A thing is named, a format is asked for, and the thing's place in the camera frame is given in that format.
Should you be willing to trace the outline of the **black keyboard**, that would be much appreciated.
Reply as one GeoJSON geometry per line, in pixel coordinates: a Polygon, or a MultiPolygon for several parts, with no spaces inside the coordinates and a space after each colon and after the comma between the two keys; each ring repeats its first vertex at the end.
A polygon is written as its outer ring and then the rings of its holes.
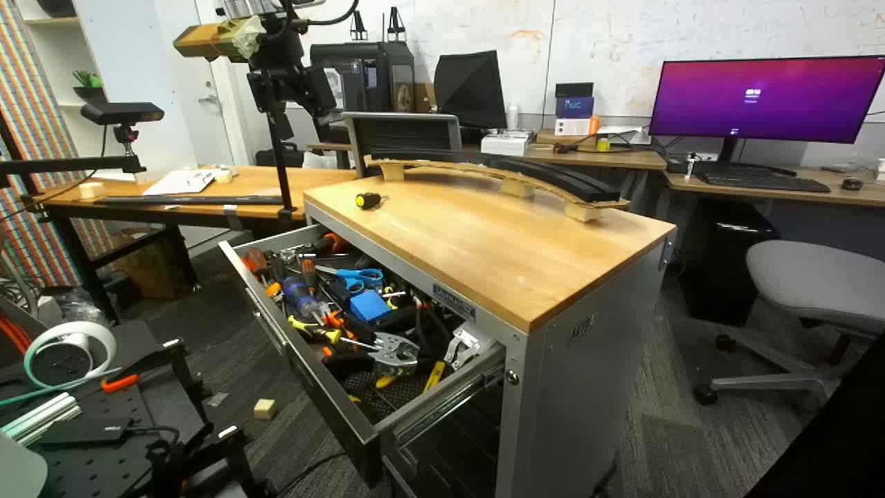
{"type": "Polygon", "coordinates": [[[694,170],[694,175],[709,185],[827,193],[824,182],[786,175],[770,167],[702,164],[694,170]]]}

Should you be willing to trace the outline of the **wooden office desk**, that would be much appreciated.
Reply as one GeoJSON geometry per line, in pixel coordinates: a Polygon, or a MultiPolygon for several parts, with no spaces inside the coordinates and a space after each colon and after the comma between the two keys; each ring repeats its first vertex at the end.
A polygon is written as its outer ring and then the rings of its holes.
{"type": "Polygon", "coordinates": [[[742,200],[780,200],[809,204],[840,204],[840,207],[885,207],[885,185],[865,175],[835,175],[820,170],[775,172],[762,167],[698,167],[694,172],[676,172],[662,152],[629,150],[629,152],[567,152],[557,154],[551,143],[532,143],[529,161],[562,167],[562,170],[611,170],[632,175],[662,175],[672,190],[702,196],[742,196],[742,200]]]}

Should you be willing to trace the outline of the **grey metal drawer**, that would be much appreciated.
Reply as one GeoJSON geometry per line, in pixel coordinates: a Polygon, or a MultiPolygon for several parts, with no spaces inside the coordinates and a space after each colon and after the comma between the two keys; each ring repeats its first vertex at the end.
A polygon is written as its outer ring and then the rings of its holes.
{"type": "Polygon", "coordinates": [[[492,498],[504,398],[504,348],[492,337],[320,225],[228,244],[222,255],[366,481],[492,498]],[[390,313],[359,320],[349,298],[363,290],[376,290],[390,313]],[[417,363],[387,367],[354,345],[376,333],[417,344],[417,363]]]}

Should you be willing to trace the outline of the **grey cabinet with wooden top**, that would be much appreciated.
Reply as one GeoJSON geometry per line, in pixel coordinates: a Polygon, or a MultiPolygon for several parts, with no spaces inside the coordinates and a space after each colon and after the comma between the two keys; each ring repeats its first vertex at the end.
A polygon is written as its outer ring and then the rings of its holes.
{"type": "Polygon", "coordinates": [[[504,351],[499,498],[590,498],[616,459],[670,222],[564,217],[474,182],[349,179],[308,214],[455,304],[504,351]],[[374,210],[356,193],[381,193],[374,210]]]}

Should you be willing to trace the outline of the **blue tool in drawer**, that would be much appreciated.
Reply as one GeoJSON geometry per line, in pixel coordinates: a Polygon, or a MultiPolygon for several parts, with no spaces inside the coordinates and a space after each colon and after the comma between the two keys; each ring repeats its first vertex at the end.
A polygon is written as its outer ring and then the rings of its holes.
{"type": "Polygon", "coordinates": [[[390,304],[376,290],[363,290],[363,294],[349,298],[349,309],[359,320],[376,320],[376,318],[390,313],[390,304]]]}

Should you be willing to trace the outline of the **curved wooden bow piece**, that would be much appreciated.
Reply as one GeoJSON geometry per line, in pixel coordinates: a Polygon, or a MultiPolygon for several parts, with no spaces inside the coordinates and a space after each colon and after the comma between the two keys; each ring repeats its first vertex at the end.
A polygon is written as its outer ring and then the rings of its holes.
{"type": "Polygon", "coordinates": [[[593,178],[544,170],[529,161],[504,159],[499,164],[428,161],[428,159],[370,159],[385,179],[405,182],[414,175],[489,179],[502,193],[533,200],[553,196],[562,214],[576,222],[594,222],[600,210],[629,207],[629,200],[593,178]]]}

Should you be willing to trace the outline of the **widescreen monitor purple screen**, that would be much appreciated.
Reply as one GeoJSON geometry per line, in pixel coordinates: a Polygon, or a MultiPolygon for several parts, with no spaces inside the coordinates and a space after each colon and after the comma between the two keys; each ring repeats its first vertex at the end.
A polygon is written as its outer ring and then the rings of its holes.
{"type": "Polygon", "coordinates": [[[650,134],[853,143],[882,73],[880,56],[666,62],[650,134]]]}

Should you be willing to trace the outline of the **grey office chair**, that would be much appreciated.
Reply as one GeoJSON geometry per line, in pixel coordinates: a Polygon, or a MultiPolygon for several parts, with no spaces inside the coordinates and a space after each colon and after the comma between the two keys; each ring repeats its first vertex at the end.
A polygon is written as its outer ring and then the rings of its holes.
{"type": "MultiPolygon", "coordinates": [[[[764,240],[746,251],[746,272],[757,294],[806,326],[833,323],[854,337],[876,341],[885,333],[885,264],[868,255],[809,244],[764,240]]],[[[780,365],[780,374],[715,376],[692,387],[698,405],[715,405],[738,391],[806,391],[827,402],[840,385],[840,372],[820,372],[751,334],[727,333],[716,345],[737,345],[780,365]]]]}

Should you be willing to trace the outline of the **long wooden workbench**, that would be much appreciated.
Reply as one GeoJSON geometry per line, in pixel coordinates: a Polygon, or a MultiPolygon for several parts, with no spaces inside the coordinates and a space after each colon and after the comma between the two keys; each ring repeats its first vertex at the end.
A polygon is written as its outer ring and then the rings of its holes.
{"type": "Polygon", "coordinates": [[[272,167],[235,167],[228,182],[208,179],[208,170],[188,170],[185,178],[203,178],[203,188],[155,188],[153,182],[96,179],[95,196],[81,196],[84,185],[65,185],[33,196],[33,207],[47,217],[59,233],[76,276],[102,309],[109,320],[117,318],[114,301],[105,294],[101,269],[139,251],[153,240],[172,240],[184,283],[193,284],[196,273],[181,228],[233,228],[251,233],[279,233],[308,222],[305,193],[309,188],[354,179],[354,170],[289,170],[278,175],[272,167]],[[92,255],[76,230],[76,218],[96,222],[146,222],[159,233],[134,244],[92,255]]]}

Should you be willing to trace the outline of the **black computer tower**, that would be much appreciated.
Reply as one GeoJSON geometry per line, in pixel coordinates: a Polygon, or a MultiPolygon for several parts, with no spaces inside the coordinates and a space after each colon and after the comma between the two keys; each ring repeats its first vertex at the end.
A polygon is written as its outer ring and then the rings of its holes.
{"type": "Polygon", "coordinates": [[[688,313],[720,323],[744,323],[757,297],[746,272],[746,251],[771,237],[777,237],[777,230],[756,204],[699,200],[680,272],[688,313]]]}

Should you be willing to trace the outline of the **small wooden cube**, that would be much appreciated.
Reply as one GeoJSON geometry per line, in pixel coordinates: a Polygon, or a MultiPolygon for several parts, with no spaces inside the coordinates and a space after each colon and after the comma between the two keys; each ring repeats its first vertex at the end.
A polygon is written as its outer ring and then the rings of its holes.
{"type": "Polygon", "coordinates": [[[257,420],[272,420],[278,414],[278,409],[279,409],[278,398],[257,398],[251,406],[251,414],[257,420]]]}

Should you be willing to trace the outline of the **black monitor back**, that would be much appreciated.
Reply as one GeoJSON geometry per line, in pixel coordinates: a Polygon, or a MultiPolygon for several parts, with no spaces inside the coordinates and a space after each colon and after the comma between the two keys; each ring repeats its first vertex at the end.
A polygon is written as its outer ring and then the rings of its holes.
{"type": "Polygon", "coordinates": [[[467,129],[507,125],[499,52],[442,56],[434,69],[434,93],[442,113],[455,113],[467,129]]]}

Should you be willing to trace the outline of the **silver pliers in drawer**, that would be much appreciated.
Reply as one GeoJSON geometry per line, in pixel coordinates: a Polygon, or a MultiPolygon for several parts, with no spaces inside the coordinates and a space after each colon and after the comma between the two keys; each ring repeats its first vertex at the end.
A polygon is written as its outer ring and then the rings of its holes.
{"type": "Polygon", "coordinates": [[[412,367],[417,363],[421,345],[409,337],[376,333],[370,344],[356,341],[356,348],[363,348],[370,360],[387,367],[412,367]]]}

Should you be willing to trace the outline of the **small yellow black screwdriver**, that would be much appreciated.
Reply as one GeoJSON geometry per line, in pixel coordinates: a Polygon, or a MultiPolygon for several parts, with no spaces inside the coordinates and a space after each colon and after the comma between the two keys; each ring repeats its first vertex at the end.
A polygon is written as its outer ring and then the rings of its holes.
{"type": "Polygon", "coordinates": [[[370,190],[366,190],[366,193],[356,193],[356,207],[359,210],[374,210],[374,207],[380,207],[381,204],[381,193],[370,193],[370,190]]]}

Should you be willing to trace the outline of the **white tape roll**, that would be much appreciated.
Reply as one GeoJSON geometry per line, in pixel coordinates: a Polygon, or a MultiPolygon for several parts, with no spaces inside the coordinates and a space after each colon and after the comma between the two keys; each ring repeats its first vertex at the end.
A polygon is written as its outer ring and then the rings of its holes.
{"type": "Polygon", "coordinates": [[[96,380],[117,356],[117,337],[96,320],[67,320],[44,330],[26,348],[26,376],[44,391],[70,391],[96,380]]]}

